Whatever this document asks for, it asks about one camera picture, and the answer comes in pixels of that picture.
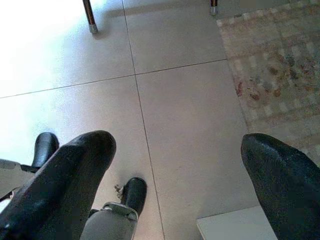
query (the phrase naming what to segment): white object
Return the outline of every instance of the white object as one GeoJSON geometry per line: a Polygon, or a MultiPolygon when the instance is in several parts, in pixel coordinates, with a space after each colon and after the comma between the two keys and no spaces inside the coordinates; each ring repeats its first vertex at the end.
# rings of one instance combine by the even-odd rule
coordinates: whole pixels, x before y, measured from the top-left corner
{"type": "Polygon", "coordinates": [[[204,240],[277,240],[261,206],[197,219],[204,240]]]}

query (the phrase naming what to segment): tile floor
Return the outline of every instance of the tile floor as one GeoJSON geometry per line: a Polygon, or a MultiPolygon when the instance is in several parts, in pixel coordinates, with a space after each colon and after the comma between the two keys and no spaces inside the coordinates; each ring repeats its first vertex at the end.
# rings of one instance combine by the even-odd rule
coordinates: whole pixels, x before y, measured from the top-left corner
{"type": "MultiPolygon", "coordinates": [[[[221,1],[217,17],[288,1],[221,1]]],[[[197,218],[257,205],[240,158],[247,129],[207,2],[91,0],[96,36],[80,0],[4,2],[0,157],[31,164],[44,131],[61,144],[111,132],[117,153],[93,206],[143,177],[136,240],[201,239],[197,218]]]]}

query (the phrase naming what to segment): rug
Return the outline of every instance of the rug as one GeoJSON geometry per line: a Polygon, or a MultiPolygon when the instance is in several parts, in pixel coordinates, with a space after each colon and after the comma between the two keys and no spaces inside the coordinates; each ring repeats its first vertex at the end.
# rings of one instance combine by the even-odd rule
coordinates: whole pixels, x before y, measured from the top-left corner
{"type": "Polygon", "coordinates": [[[278,138],[320,166],[320,0],[217,24],[249,132],[278,138]]]}

